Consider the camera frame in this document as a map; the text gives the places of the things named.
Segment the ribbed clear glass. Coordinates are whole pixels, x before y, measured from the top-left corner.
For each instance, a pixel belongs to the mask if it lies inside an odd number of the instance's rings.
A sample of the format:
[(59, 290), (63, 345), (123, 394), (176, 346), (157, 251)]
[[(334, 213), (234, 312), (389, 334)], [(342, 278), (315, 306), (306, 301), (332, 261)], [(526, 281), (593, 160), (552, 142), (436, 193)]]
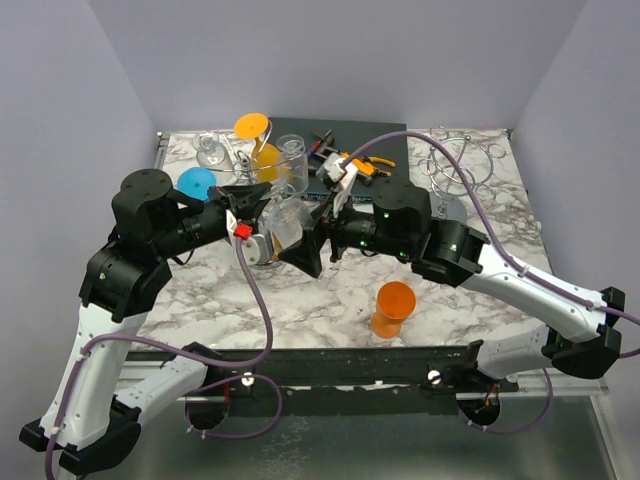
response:
[(275, 251), (280, 252), (300, 241), (303, 227), (310, 221), (309, 209), (299, 197), (289, 197), (277, 202), (266, 221)]
[(304, 139), (296, 134), (278, 138), (279, 165), (285, 168), (286, 184), (292, 194), (300, 194), (309, 186), (309, 165)]

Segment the chrome glass rack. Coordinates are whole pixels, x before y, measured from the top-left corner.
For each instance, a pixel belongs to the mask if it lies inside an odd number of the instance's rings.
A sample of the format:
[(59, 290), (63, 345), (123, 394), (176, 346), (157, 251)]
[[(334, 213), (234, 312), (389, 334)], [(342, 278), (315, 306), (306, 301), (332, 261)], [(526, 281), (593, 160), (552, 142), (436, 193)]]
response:
[[(428, 135), (441, 143), (456, 159), (479, 200), (496, 199), (497, 191), (491, 181), (498, 161), (506, 156), (506, 149), (496, 136), (454, 131), (442, 126), (429, 129)], [(429, 180), (434, 215), (440, 219), (465, 223), (468, 211), (463, 198), (468, 196), (468, 192), (461, 176), (447, 158), (430, 146), (418, 167)]]
[(252, 228), (251, 236), (242, 242), (242, 250), (247, 264), (256, 269), (274, 268), (278, 264), (277, 253), (282, 249), (274, 234), (274, 215), (288, 194), (288, 184), (285, 164), (279, 159), (280, 151), (270, 143), (272, 132), (271, 120), (262, 113), (246, 114), (234, 125), (234, 135), (239, 140), (254, 142), (250, 151), (233, 151), (232, 172), (238, 179), (237, 186), (271, 184), (270, 190), (264, 192), (255, 205), (251, 219), (241, 219), (238, 204), (232, 204), (226, 211), (226, 229), (231, 246), (235, 245), (234, 233), (240, 224)]

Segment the yellow plastic wine glass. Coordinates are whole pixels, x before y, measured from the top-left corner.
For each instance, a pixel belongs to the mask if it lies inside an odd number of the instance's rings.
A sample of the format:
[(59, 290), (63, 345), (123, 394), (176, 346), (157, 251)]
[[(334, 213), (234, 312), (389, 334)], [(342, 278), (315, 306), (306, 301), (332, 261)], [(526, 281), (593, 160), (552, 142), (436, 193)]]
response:
[(250, 179), (256, 183), (271, 182), (273, 187), (282, 187), (282, 169), (278, 165), (279, 150), (269, 143), (272, 124), (269, 118), (258, 112), (240, 117), (234, 125), (234, 134), (241, 140), (253, 140), (254, 146), (248, 157)]

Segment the blue plastic goblet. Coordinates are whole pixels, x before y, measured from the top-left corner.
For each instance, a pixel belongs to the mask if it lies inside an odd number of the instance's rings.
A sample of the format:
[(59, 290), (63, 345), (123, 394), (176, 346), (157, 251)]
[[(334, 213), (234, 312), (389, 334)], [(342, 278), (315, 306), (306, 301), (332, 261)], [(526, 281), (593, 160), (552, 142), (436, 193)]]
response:
[(203, 167), (185, 170), (178, 178), (176, 189), (190, 198), (209, 201), (209, 189), (217, 186), (215, 174)]

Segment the clear wine glass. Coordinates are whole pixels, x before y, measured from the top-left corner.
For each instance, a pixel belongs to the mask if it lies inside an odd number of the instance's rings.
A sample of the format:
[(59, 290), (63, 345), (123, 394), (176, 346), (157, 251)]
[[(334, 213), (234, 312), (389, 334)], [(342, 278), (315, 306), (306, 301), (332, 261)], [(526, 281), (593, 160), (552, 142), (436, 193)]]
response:
[(232, 162), (228, 150), (214, 131), (200, 131), (192, 138), (192, 146), (196, 151), (196, 161), (200, 167), (217, 171), (230, 172)]

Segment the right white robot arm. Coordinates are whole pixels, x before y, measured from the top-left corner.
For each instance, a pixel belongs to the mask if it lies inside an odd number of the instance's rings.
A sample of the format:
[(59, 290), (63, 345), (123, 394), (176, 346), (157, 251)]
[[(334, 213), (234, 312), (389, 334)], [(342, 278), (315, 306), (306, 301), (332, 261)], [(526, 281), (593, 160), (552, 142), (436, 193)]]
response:
[(524, 334), (471, 343), (459, 370), (467, 389), (480, 392), (510, 374), (549, 367), (598, 379), (619, 359), (621, 334), (614, 325), (624, 308), (621, 291), (581, 289), (508, 260), (485, 234), (433, 218), (429, 192), (407, 179), (375, 181), (370, 213), (337, 200), (331, 195), (312, 211), (301, 239), (282, 250), (280, 260), (316, 278), (324, 244), (333, 262), (348, 248), (388, 255), (427, 281), (494, 297), (541, 321)]

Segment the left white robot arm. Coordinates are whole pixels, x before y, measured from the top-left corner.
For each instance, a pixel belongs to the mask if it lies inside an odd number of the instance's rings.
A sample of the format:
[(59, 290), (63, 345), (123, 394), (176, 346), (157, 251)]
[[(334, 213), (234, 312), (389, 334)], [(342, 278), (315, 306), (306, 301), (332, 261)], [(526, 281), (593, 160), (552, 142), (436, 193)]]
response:
[(115, 227), (89, 260), (80, 288), (75, 341), (47, 412), (26, 424), (22, 443), (45, 456), (50, 479), (80, 479), (111, 469), (133, 450), (142, 427), (180, 396), (214, 393), (220, 369), (242, 378), (252, 360), (225, 361), (202, 346), (174, 349), (155, 376), (116, 388), (132, 343), (186, 252), (247, 240), (270, 184), (217, 187), (209, 201), (176, 190), (168, 174), (129, 174), (113, 197)]

